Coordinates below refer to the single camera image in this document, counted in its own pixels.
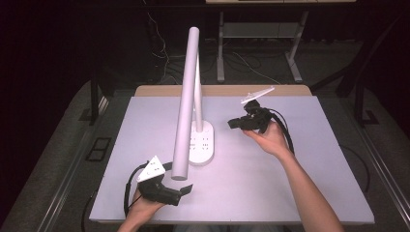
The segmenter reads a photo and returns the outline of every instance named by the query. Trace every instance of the metal frame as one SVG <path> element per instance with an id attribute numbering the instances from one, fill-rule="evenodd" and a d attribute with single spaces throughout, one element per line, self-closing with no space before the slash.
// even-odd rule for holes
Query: metal frame
<path id="1" fill-rule="evenodd" d="M 352 113 L 349 110 L 349 105 L 347 100 L 342 101 L 342 106 L 346 110 L 346 114 L 350 115 L 349 119 L 352 125 L 356 128 L 356 131 L 359 133 L 359 136 L 362 138 L 366 144 L 367 150 L 369 152 L 369 158 L 377 171 L 377 174 L 380 177 L 383 185 L 386 187 L 387 192 L 392 197 L 395 206 L 397 207 L 398 212 L 403 218 L 404 222 L 407 225 L 407 228 L 410 230 L 410 203 L 401 190 L 400 186 L 395 181 L 392 173 L 387 167 L 386 163 L 383 161 L 383 158 L 377 151 L 373 142 L 369 138 L 366 129 L 363 125 L 360 125 L 355 118 L 352 117 Z"/>
<path id="2" fill-rule="evenodd" d="M 223 12 L 220 12 L 220 32 L 217 58 L 218 82 L 223 83 L 225 80 L 223 69 L 223 38 L 293 38 L 293 44 L 290 50 L 285 52 L 284 55 L 295 82 L 302 83 L 303 80 L 294 58 L 299 42 L 301 41 L 307 19 L 308 11 L 304 11 L 299 23 L 225 23 L 223 21 Z M 288 30 L 285 30 L 287 33 L 282 33 L 279 31 L 280 26 L 283 27 L 283 25 L 287 27 Z M 271 30 L 258 30 L 261 28 L 270 28 Z"/>
<path id="3" fill-rule="evenodd" d="M 104 97 L 102 97 L 102 100 L 100 101 L 100 105 L 97 105 L 98 109 L 98 114 L 103 115 L 105 113 L 106 108 L 108 107 L 108 100 Z M 64 176 L 64 179 L 62 180 L 60 186 L 54 193 L 51 203 L 48 207 L 47 212 L 45 213 L 42 222 L 40 223 L 39 227 L 37 228 L 36 231 L 38 232 L 46 232 L 46 231 L 52 231 L 52 228 L 54 226 L 55 221 L 57 220 L 64 203 L 66 201 L 67 196 L 70 193 L 70 190 L 73 187 L 74 179 L 76 176 L 77 168 L 83 159 L 83 155 L 86 154 L 86 149 L 88 144 L 90 143 L 91 138 L 93 137 L 96 129 L 99 127 L 101 123 L 102 118 L 96 118 L 94 126 L 90 126 L 87 131 L 84 133 L 84 135 L 81 138 L 81 141 L 79 143 L 78 149 L 76 150 L 76 153 L 73 157 L 73 161 L 67 170 L 66 175 Z"/>

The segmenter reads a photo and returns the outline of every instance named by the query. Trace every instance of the lamp arm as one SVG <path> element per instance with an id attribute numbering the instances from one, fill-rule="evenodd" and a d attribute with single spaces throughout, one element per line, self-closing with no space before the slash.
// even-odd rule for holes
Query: lamp arm
<path id="1" fill-rule="evenodd" d="M 194 90 L 194 101 L 195 101 L 195 123 L 196 132 L 202 132 L 203 121 L 202 121 L 202 90 L 201 90 L 201 79 L 199 71 L 199 54 L 196 54 L 196 70 L 195 70 L 195 90 Z"/>
<path id="2" fill-rule="evenodd" d="M 195 87 L 195 74 L 199 72 L 199 68 L 197 67 L 198 43 L 199 30 L 198 28 L 191 27 L 188 37 L 187 56 L 184 68 L 184 83 L 182 86 L 171 175 L 171 178 L 176 181 L 185 181 L 188 178 L 193 92 Z"/>

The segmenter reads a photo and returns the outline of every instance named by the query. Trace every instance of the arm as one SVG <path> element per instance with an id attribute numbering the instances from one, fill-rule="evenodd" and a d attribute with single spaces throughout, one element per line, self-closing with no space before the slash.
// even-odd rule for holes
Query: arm
<path id="1" fill-rule="evenodd" d="M 296 206 L 307 232 L 343 231 L 332 207 L 287 148 L 277 123 L 271 122 L 265 133 L 244 130 L 267 153 L 282 164 L 295 198 Z"/>
<path id="2" fill-rule="evenodd" d="M 133 195 L 132 202 L 140 195 L 141 193 L 137 190 Z M 164 206 L 164 204 L 160 202 L 153 202 L 140 197 L 130 206 L 127 218 L 121 224 L 118 232 L 136 232 L 138 228 L 150 220 L 154 213 L 162 206 Z"/>

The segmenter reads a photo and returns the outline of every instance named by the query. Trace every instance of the black cable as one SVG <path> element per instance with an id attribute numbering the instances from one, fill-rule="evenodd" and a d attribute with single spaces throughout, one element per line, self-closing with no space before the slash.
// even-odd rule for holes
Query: black cable
<path id="1" fill-rule="evenodd" d="M 124 213 L 126 214 L 126 216 L 127 216 L 128 212 L 129 212 L 129 199 L 130 199 L 130 191 L 131 191 L 131 181 L 132 181 L 132 178 L 133 178 L 133 176 L 135 175 L 135 173 L 136 173 L 137 171 L 139 171 L 139 170 L 142 169 L 142 168 L 145 168 L 145 167 L 148 165 L 148 163 L 149 163 L 149 161 L 147 161 L 146 163 L 141 164 L 141 165 L 139 165 L 138 167 L 136 167 L 136 169 L 135 169 L 135 170 L 133 171 L 133 173 L 131 174 L 131 176 L 130 176 L 130 178 L 129 178 L 129 181 L 128 181 L 127 184 L 126 184 L 126 190 L 125 190 L 125 193 L 124 193 Z"/>
<path id="2" fill-rule="evenodd" d="M 277 114 L 280 116 L 280 118 L 283 119 L 283 123 L 284 123 L 284 125 L 286 126 L 286 129 L 289 131 L 289 129 L 288 129 L 288 127 L 287 127 L 286 120 L 284 119 L 283 115 L 281 115 L 281 113 L 279 113 L 277 110 L 270 109 L 270 108 L 268 108 L 268 109 L 271 110 L 271 111 L 274 111 L 275 113 L 277 113 Z"/>
<path id="3" fill-rule="evenodd" d="M 133 205 L 133 204 L 135 204 L 135 202 L 137 201 L 137 200 L 139 200 L 139 198 L 141 198 L 141 196 L 142 195 L 139 195 L 138 197 L 136 197 L 136 199 L 131 203 L 131 205 L 129 206 L 129 209 L 130 209 L 130 207 Z"/>
<path id="4" fill-rule="evenodd" d="M 295 149 L 293 148 L 293 142 L 292 142 L 292 138 L 290 137 L 290 133 L 289 130 L 287 129 L 287 126 L 285 127 L 283 122 L 280 120 L 280 118 L 274 114 L 271 113 L 272 117 L 275 119 L 275 121 L 278 123 L 278 125 L 280 126 L 280 128 L 282 129 L 283 135 L 286 138 L 287 141 L 287 145 L 289 146 L 289 150 L 293 153 L 293 155 L 295 155 Z"/>
<path id="5" fill-rule="evenodd" d="M 93 191 L 93 194 L 90 195 L 88 198 L 87 202 L 85 203 L 84 209 L 82 210 L 82 215 L 81 215 L 81 231 L 85 232 L 85 214 L 87 212 L 88 205 L 90 204 L 91 200 L 94 198 L 94 195 L 99 191 L 99 189 L 95 189 Z"/>
<path id="6" fill-rule="evenodd" d="M 339 144 L 338 146 L 341 147 L 341 148 L 343 148 L 343 149 L 346 149 L 346 150 L 348 150 L 349 152 L 351 152 L 352 154 L 354 154 L 354 155 L 359 159 L 359 161 L 363 164 L 363 166 L 365 167 L 365 171 L 366 171 L 366 186 L 365 186 L 365 189 L 363 190 L 363 192 L 364 192 L 364 193 L 368 193 L 368 189 L 369 189 L 369 187 L 370 187 L 370 171 L 368 170 L 368 166 L 367 166 L 365 160 L 364 160 L 363 158 L 361 158 L 361 156 L 360 156 L 358 153 L 356 153 L 353 149 L 351 149 L 351 148 L 349 148 L 349 147 L 346 147 L 346 146 L 344 146 L 344 145 L 341 145 L 341 144 Z"/>

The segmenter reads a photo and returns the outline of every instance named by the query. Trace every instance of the wrist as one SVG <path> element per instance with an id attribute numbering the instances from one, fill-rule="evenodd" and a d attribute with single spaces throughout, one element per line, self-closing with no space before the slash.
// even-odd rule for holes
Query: wrist
<path id="1" fill-rule="evenodd" d="M 278 160 L 280 161 L 282 165 L 290 161 L 296 160 L 295 155 L 288 149 L 283 149 L 281 151 L 278 151 L 276 157 L 278 158 Z"/>
<path id="2" fill-rule="evenodd" d="M 130 212 L 126 220 L 118 229 L 118 232 L 136 232 L 143 224 L 144 223 L 138 217 L 133 217 Z"/>

